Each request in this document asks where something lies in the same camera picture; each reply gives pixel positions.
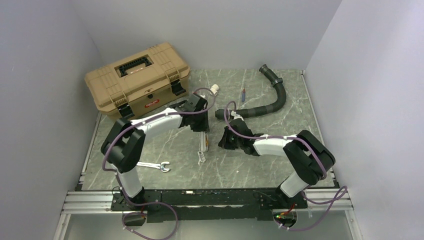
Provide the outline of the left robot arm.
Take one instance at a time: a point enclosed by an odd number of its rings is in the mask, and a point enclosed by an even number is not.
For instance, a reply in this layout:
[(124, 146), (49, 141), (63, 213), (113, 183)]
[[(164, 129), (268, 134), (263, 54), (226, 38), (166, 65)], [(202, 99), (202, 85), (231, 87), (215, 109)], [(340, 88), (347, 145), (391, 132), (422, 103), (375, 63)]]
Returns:
[(129, 209), (137, 210), (146, 202), (145, 189), (136, 169), (145, 143), (170, 130), (184, 127), (197, 133), (208, 132), (208, 120), (208, 101), (193, 93), (187, 100), (149, 117), (115, 121), (100, 148), (104, 155), (102, 169), (114, 173), (123, 202)]

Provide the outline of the white remote control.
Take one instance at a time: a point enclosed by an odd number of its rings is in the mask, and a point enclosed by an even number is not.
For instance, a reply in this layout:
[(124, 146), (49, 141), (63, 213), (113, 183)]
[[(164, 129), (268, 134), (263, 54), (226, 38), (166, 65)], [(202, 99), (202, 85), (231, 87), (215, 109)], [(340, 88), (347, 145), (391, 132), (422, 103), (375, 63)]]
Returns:
[(199, 150), (202, 151), (202, 152), (207, 152), (208, 150), (206, 149), (205, 137), (208, 138), (208, 133), (205, 132), (205, 131), (202, 131), (202, 132), (200, 132), (199, 136), (200, 136)]

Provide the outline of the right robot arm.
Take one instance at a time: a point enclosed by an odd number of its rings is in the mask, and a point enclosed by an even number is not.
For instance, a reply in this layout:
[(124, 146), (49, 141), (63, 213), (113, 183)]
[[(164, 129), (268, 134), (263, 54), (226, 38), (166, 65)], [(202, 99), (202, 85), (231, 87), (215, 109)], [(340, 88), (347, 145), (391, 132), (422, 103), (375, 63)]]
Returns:
[(275, 200), (282, 208), (289, 207), (302, 190), (326, 178), (336, 163), (334, 155), (308, 130), (289, 136), (253, 133), (243, 118), (224, 127), (218, 146), (256, 157), (287, 157), (294, 172), (276, 189)]

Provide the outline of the tan plastic toolbox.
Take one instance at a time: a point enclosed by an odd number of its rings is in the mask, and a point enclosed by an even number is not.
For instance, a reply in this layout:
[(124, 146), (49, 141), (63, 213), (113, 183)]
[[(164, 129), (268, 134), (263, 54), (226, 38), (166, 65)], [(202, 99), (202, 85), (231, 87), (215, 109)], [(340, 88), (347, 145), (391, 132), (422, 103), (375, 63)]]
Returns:
[(164, 42), (87, 73), (98, 111), (115, 121), (136, 119), (189, 93), (191, 68)]

